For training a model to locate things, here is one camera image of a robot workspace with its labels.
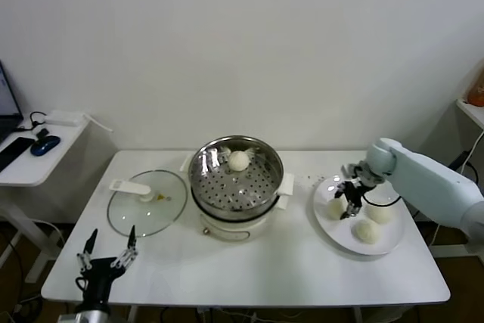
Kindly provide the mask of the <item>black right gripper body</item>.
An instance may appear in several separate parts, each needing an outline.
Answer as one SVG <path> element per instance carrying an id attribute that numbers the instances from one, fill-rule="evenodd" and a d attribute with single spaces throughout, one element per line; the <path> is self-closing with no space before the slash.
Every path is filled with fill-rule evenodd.
<path id="1" fill-rule="evenodd" d="M 347 166 L 346 174 L 351 187 L 346 188 L 349 202 L 360 202 L 361 198 L 380 184 L 380 176 L 372 172 L 369 166 Z"/>

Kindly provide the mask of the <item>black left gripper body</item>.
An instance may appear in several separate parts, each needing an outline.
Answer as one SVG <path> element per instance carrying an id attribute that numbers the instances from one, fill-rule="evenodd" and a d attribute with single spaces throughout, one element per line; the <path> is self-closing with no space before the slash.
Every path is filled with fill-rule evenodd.
<path id="1" fill-rule="evenodd" d="M 102 258 L 91 261 L 92 268 L 83 271 L 77 278 L 77 287 L 82 292 L 78 310 L 109 310 L 108 300 L 113 282 L 123 275 L 123 269 L 115 269 L 116 258 Z"/>

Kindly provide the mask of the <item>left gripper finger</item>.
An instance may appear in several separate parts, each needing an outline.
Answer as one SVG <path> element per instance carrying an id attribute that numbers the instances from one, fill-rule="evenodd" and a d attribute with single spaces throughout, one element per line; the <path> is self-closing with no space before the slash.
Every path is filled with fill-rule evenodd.
<path id="1" fill-rule="evenodd" d="M 135 225 L 133 225 L 129 233 L 127 248 L 113 262 L 115 269 L 127 269 L 135 261 L 138 255 L 136 243 Z"/>
<path id="2" fill-rule="evenodd" d="M 77 261 L 81 271 L 87 271 L 92 268 L 91 254 L 94 249 L 95 241 L 98 235 L 98 230 L 95 229 L 91 236 L 85 242 L 84 248 L 81 253 L 77 253 Z"/>

